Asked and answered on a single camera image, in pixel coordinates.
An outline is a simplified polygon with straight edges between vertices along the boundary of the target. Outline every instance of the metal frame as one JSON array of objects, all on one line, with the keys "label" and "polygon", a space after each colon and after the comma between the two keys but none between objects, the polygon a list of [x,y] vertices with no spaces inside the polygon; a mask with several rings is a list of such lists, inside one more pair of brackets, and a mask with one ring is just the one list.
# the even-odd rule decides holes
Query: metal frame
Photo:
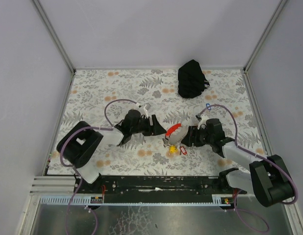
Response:
[{"label": "metal frame", "polygon": [[275,9],[275,12],[273,13],[272,17],[270,18],[270,20],[266,26],[263,34],[261,35],[259,41],[257,42],[254,51],[252,52],[250,58],[248,59],[246,65],[244,66],[244,71],[248,71],[250,69],[255,57],[257,56],[259,50],[263,46],[269,32],[273,28],[276,20],[278,19],[278,17],[280,16],[281,12],[284,10],[284,8],[288,2],[289,2],[289,0],[280,0],[277,8]]},{"label": "metal frame", "polygon": [[63,119],[63,114],[64,114],[64,111],[67,107],[68,99],[69,99],[71,88],[72,88],[72,85],[73,85],[73,80],[74,80],[74,73],[71,74],[70,82],[69,82],[68,87],[65,91],[65,96],[64,96],[64,99],[62,101],[60,114],[59,114],[57,122],[56,122],[56,126],[55,126],[55,129],[54,129],[53,135],[52,135],[52,140],[51,140],[51,143],[50,143],[50,146],[49,146],[49,149],[48,149],[48,153],[47,153],[47,156],[46,156],[46,160],[45,160],[45,163],[44,163],[43,172],[41,174],[42,176],[45,175],[46,169],[48,167],[48,162],[49,162],[48,160],[49,160],[50,154],[53,150],[54,143],[56,142],[56,139],[57,139],[57,135],[58,135],[58,132],[59,132],[59,129],[60,129],[62,119]]},{"label": "metal frame", "polygon": [[70,58],[68,57],[67,53],[65,52],[64,47],[62,46],[62,43],[60,42],[56,32],[54,31],[53,26],[51,25],[50,20],[48,19],[48,16],[47,16],[45,10],[43,9],[43,6],[41,5],[40,1],[31,0],[31,2],[33,3],[40,19],[42,20],[43,24],[45,25],[52,41],[54,42],[55,47],[58,49],[66,66],[68,67],[69,71],[71,73],[74,73],[75,72],[74,65],[72,64]]},{"label": "metal frame", "polygon": [[[44,11],[41,3],[39,0],[31,0],[33,3],[39,17],[41,18],[43,24],[45,25],[52,41],[54,42],[56,48],[58,49],[59,53],[61,54],[66,66],[68,67],[69,71],[71,72],[71,78],[70,78],[70,83],[67,87],[65,98],[62,103],[61,111],[56,123],[56,128],[52,137],[52,141],[50,143],[49,147],[49,152],[47,156],[47,160],[44,165],[44,171],[43,175],[45,173],[45,169],[48,164],[48,159],[49,159],[49,154],[52,151],[52,148],[54,146],[54,143],[56,141],[56,136],[58,133],[58,130],[60,128],[60,124],[63,118],[63,113],[66,108],[67,100],[69,98],[70,90],[73,84],[73,78],[74,78],[74,73],[75,73],[75,67],[73,66],[71,60],[69,59],[67,53],[65,52],[62,43],[60,42],[57,34],[55,33],[54,28],[52,27],[50,20],[48,19],[46,12]],[[215,68],[215,69],[240,69],[241,73],[244,78],[245,86],[247,89],[247,93],[249,96],[249,99],[251,101],[251,107],[252,111],[256,117],[257,121],[257,128],[260,133],[261,141],[262,144],[268,154],[272,154],[272,146],[270,144],[270,141],[268,139],[267,131],[265,128],[265,124],[261,115],[261,112],[259,110],[255,94],[252,88],[252,84],[248,75],[248,70],[251,67],[254,59],[258,55],[260,49],[262,48],[262,45],[266,41],[266,38],[271,31],[273,25],[275,24],[276,20],[278,19],[279,15],[283,11],[284,7],[288,3],[288,0],[281,0],[279,5],[277,6],[274,14],[272,15],[270,21],[268,22],[261,38],[259,39],[253,53],[251,54],[250,58],[248,59],[246,65],[244,68],[241,67],[235,67],[235,68]],[[109,69],[109,68],[78,68],[79,70],[96,70],[96,69]],[[18,234],[30,234],[34,221],[35,221],[35,216],[39,208],[39,203],[41,200],[41,195],[72,195],[73,189],[74,189],[74,184],[75,184],[75,179],[73,176],[40,176],[40,177],[35,177],[34,183],[32,190],[30,192],[30,196],[27,202],[27,209],[25,209],[23,212],[25,216],[21,220],[20,224],[20,229],[18,231]],[[288,219],[290,221],[292,231],[294,234],[303,234],[303,219],[302,216],[299,212],[299,208],[297,204],[290,205],[290,206],[285,206]]]},{"label": "metal frame", "polygon": [[[264,144],[265,150],[268,155],[273,155],[273,148],[268,139],[268,134],[266,131],[265,123],[263,117],[261,115],[259,106],[256,101],[255,93],[252,88],[252,84],[249,78],[249,74],[247,71],[242,71],[242,75],[246,84],[246,90],[251,101],[251,107],[254,115],[256,116],[257,128],[260,133],[260,138]],[[285,205],[285,210],[287,212],[287,216],[292,228],[293,234],[303,235],[303,218],[300,213],[298,204],[295,203],[293,205]]]}]

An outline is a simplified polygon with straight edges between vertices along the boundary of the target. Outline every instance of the black mount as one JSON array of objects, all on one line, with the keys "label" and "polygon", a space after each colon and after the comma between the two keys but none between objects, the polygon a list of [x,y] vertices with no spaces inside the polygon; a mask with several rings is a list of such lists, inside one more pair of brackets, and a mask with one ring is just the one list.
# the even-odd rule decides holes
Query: black mount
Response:
[{"label": "black mount", "polygon": [[83,181],[78,193],[102,193],[101,185],[106,188],[105,203],[207,203],[212,202],[212,194],[232,195],[234,191],[227,185],[225,174],[214,177],[102,175],[93,184]]},{"label": "black mount", "polygon": [[[80,121],[62,140],[60,140],[59,144],[57,145],[57,151],[61,151],[64,142],[75,131],[87,126],[90,126],[87,124],[87,122]],[[68,143],[67,147],[64,149],[63,157],[76,168],[80,168],[84,166],[92,157],[102,138],[103,135],[98,131],[91,129],[84,130],[74,136],[74,138]],[[84,143],[80,144],[77,142],[77,139],[84,141]]]},{"label": "black mount", "polygon": [[158,136],[167,133],[158,122],[156,115],[152,115],[150,119],[134,109],[130,110],[124,120],[115,125],[115,128],[124,135],[119,145],[127,143],[133,134],[142,133],[144,136]]},{"label": "black mount", "polygon": [[[278,155],[267,157],[277,164],[289,176],[287,167]],[[294,191],[288,179],[275,167],[265,161],[250,164],[250,172],[255,197],[265,207],[282,202],[294,196]]]}]

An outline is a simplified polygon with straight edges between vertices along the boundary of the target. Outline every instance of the cable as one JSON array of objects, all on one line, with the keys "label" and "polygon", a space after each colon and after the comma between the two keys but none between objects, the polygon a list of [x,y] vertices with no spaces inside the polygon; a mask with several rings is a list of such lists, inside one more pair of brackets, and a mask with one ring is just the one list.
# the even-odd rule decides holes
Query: cable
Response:
[{"label": "cable", "polygon": [[292,186],[292,189],[293,189],[293,192],[294,192],[294,199],[291,201],[291,202],[281,202],[282,204],[285,204],[285,205],[292,205],[294,203],[296,203],[296,201],[298,200],[298,197],[299,197],[299,192],[298,192],[298,189],[295,185],[295,183],[293,182],[293,180],[291,179],[291,177],[283,170],[281,169],[278,165],[276,165],[275,163],[273,163],[272,161],[268,160],[267,158],[264,158],[263,156],[260,156],[242,146],[239,146],[238,144],[238,126],[236,124],[236,121],[235,121],[235,118],[233,116],[233,114],[231,113],[231,111],[224,105],[220,105],[220,104],[212,104],[206,108],[204,108],[201,112],[200,112],[200,115],[203,114],[209,107],[222,107],[224,109],[227,110],[227,112],[231,115],[232,117],[232,120],[234,122],[234,127],[235,127],[235,137],[234,137],[234,143],[236,145],[237,148],[243,150],[244,152],[246,153],[249,153],[257,158],[260,158],[261,160],[264,160],[265,162],[271,164],[274,168],[276,168],[282,175],[284,175],[288,181],[290,182],[291,186]]},{"label": "cable", "polygon": [[[89,130],[89,129],[92,129],[92,130],[105,130],[105,131],[112,131],[113,129],[112,128],[99,128],[99,127],[94,127],[94,126],[86,126],[86,127],[83,127],[83,128],[80,128],[78,129],[77,131],[75,131],[72,135],[70,135],[68,137],[68,139],[64,142],[62,148],[61,148],[61,151],[60,151],[60,162],[63,166],[65,167],[72,167],[73,170],[76,172],[76,174],[80,177],[80,181],[79,181],[79,184],[78,186],[76,187],[72,197],[70,198],[69,200],[69,203],[68,203],[68,207],[67,207],[67,212],[66,212],[66,215],[65,215],[65,219],[64,219],[64,223],[65,223],[65,232],[67,235],[69,235],[69,232],[68,232],[68,226],[67,226],[67,217],[68,217],[68,213],[69,213],[69,207],[73,201],[73,198],[75,197],[75,195],[77,194],[79,188],[81,187],[82,185],[82,176],[80,175],[80,173],[76,170],[76,168],[73,166],[73,165],[69,165],[69,164],[65,164],[63,162],[63,153],[64,153],[64,149],[67,147],[68,143],[80,132],[84,131],[84,130]],[[94,231],[92,232],[92,235],[95,234],[96,230],[97,230],[97,227],[98,227],[98,220],[97,220],[97,216],[95,214],[95,212],[90,209],[90,212],[94,215],[95,217],[95,228],[94,228]]]},{"label": "cable", "polygon": [[104,116],[105,116],[105,118],[107,119],[107,121],[109,122],[109,124],[110,124],[111,126],[113,126],[113,124],[112,124],[112,122],[109,120],[106,111],[107,111],[107,108],[108,108],[108,106],[109,106],[110,104],[112,104],[112,103],[114,103],[114,102],[117,102],[117,101],[128,101],[128,102],[137,104],[137,102],[135,102],[134,100],[131,100],[131,99],[116,99],[116,100],[113,100],[113,101],[109,102],[109,103],[106,105],[106,107],[104,108]]},{"label": "cable", "polygon": [[[244,147],[241,147],[239,146],[238,144],[238,126],[237,126],[237,123],[236,123],[236,120],[232,114],[232,112],[224,105],[220,105],[220,104],[212,104],[212,105],[209,105],[208,107],[204,108],[201,112],[200,112],[200,115],[203,114],[208,108],[210,107],[222,107],[224,108],[225,110],[227,110],[227,112],[231,115],[232,117],[232,120],[233,120],[233,123],[234,123],[234,127],[235,127],[235,137],[234,137],[234,143],[236,145],[237,148],[241,149],[242,151],[246,152],[246,153],[249,153],[251,155],[254,155],[255,157],[257,158],[260,158],[264,161],[266,161],[267,163],[271,164],[273,167],[275,167],[281,174],[283,174],[287,179],[288,181],[290,182],[291,186],[292,186],[292,189],[293,189],[293,192],[294,192],[294,199],[291,201],[291,202],[281,202],[282,204],[285,204],[285,205],[291,205],[291,204],[294,204],[296,203],[296,201],[298,200],[298,197],[299,197],[299,193],[298,193],[298,189],[295,185],[295,183],[293,182],[293,180],[291,179],[291,177],[284,171],[282,170],[278,165],[276,165],[275,163],[273,163],[272,161],[268,160],[267,158],[264,158],[263,156],[260,156],[256,153],[253,153],[252,151],[244,148]],[[252,211],[248,211],[248,210],[244,210],[244,209],[237,209],[236,208],[236,202],[237,202],[237,195],[240,193],[240,191],[235,195],[235,198],[234,198],[234,208],[235,208],[235,211],[239,217],[239,219],[247,226],[249,227],[250,229],[256,231],[256,232],[259,232],[259,233],[267,233],[269,231],[269,224],[267,223],[267,221],[262,218],[259,214],[255,213],[255,212],[252,212]],[[238,213],[238,210],[239,211],[242,211],[242,212],[246,212],[246,213],[249,213],[249,214],[253,214],[257,217],[259,217],[262,221],[264,221],[264,223],[267,225],[267,230],[266,231],[260,231],[260,230],[257,230],[253,227],[251,227],[249,224],[247,224],[243,218],[241,217],[241,215]]]},{"label": "cable", "polygon": [[[248,211],[248,210],[245,210],[245,209],[238,209],[238,208],[237,208],[237,197],[238,197],[238,195],[239,195],[239,193],[240,193],[241,191],[242,191],[242,190],[239,190],[239,191],[235,194],[235,196],[234,196],[234,202],[233,202],[233,204],[234,204],[234,210],[235,210],[236,214],[238,215],[239,219],[240,219],[248,228],[252,229],[252,230],[255,231],[255,232],[259,232],[259,233],[261,233],[261,234],[265,234],[265,233],[269,232],[269,230],[270,230],[269,224],[268,224],[268,222],[267,222],[263,217],[261,217],[259,214],[255,213],[255,212]],[[267,229],[266,229],[265,231],[262,231],[262,230],[257,230],[257,229],[255,229],[255,228],[253,228],[252,226],[250,226],[247,222],[245,222],[245,221],[243,220],[243,218],[241,217],[241,215],[239,214],[239,212],[245,212],[245,213],[248,213],[248,214],[251,214],[251,215],[254,215],[254,216],[260,218],[260,219],[266,224]]]}]

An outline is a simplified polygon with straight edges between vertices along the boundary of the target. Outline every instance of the white connector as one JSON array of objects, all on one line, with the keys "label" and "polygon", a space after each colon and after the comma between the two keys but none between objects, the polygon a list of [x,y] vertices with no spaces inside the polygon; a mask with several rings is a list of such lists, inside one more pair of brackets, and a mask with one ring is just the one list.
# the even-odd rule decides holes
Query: white connector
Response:
[{"label": "white connector", "polygon": [[206,121],[209,119],[205,114],[201,115],[201,120],[197,126],[197,129],[199,130],[201,128],[201,125],[206,124]]}]

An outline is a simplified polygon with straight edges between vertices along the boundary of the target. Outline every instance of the floral tablecloth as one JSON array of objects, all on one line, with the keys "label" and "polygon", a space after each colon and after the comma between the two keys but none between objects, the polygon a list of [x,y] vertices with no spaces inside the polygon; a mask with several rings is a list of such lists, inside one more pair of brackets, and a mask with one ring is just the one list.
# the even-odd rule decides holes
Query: floral tablecloth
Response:
[{"label": "floral tablecloth", "polygon": [[[184,99],[177,93],[177,70],[78,70],[67,102],[56,144],[80,120],[92,126],[108,127],[104,107],[119,98],[149,103],[150,114],[156,114],[159,123],[168,129],[187,122],[197,125],[195,115],[206,104],[222,104],[234,114],[239,126],[239,143],[263,153],[240,70],[204,70],[210,88],[193,99]],[[112,123],[124,118],[134,104],[115,102],[107,109]],[[219,107],[206,112],[210,118],[219,118],[227,136],[233,137],[234,124],[229,114]],[[172,154],[161,141],[163,136],[133,135],[130,142],[97,149],[91,161],[98,171],[111,175],[218,175],[220,170],[235,163],[222,159],[209,146],[186,148],[187,155]],[[50,154],[47,174],[73,174],[65,168],[55,150]]]}]

